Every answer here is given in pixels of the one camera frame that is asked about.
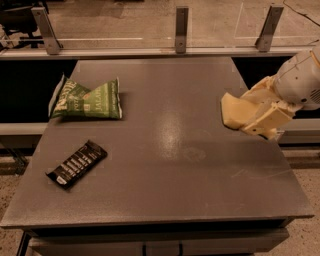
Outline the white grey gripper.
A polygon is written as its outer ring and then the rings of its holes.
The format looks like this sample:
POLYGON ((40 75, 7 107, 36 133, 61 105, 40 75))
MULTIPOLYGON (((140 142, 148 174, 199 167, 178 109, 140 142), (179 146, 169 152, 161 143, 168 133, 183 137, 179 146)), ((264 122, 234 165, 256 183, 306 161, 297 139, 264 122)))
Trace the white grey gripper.
POLYGON ((320 46, 301 51, 286 61, 273 76, 266 76, 245 92, 241 99, 252 103, 263 103, 241 128, 249 135, 259 135, 272 139, 277 129, 295 116, 296 107, 284 101, 264 103, 276 100, 277 95, 304 110, 320 108, 320 46))

